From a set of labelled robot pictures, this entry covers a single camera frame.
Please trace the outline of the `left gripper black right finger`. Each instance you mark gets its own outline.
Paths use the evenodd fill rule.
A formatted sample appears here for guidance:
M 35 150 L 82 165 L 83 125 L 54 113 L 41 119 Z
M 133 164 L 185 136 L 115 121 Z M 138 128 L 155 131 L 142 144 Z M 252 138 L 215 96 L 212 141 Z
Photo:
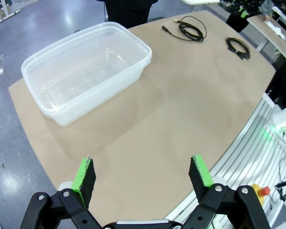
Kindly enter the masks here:
M 206 229 L 216 215 L 226 215 L 234 229 L 268 229 L 269 222 L 251 186 L 236 190 L 213 182 L 200 154 L 190 160 L 189 177 L 198 205 L 183 224 L 184 229 Z

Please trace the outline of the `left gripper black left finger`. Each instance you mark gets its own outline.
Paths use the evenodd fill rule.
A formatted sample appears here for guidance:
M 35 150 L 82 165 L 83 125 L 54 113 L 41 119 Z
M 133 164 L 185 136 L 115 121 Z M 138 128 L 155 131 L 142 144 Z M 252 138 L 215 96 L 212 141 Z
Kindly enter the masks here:
M 84 158 L 70 188 L 49 196 L 45 192 L 32 195 L 21 229 L 56 229 L 64 219 L 71 219 L 78 229 L 101 229 L 88 210 L 96 174 L 91 158 Z

